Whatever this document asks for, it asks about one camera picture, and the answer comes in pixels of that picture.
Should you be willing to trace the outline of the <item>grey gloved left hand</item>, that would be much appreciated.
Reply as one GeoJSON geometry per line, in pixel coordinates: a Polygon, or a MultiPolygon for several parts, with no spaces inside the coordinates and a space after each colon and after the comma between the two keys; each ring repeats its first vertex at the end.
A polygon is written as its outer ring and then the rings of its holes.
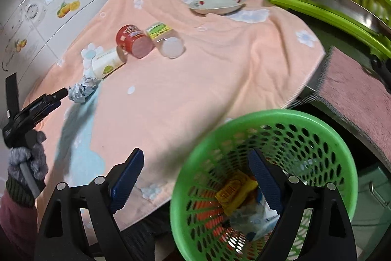
{"type": "Polygon", "coordinates": [[[33,207],[36,198],[31,192],[26,178],[22,174],[20,164],[27,164],[34,182],[40,190],[39,193],[46,187],[44,180],[48,173],[48,165],[46,163],[46,155],[43,147],[43,142],[45,140],[46,135],[43,131],[38,131],[37,141],[32,150],[25,147],[11,149],[8,161],[9,166],[6,190],[11,199],[22,207],[33,207]]]}

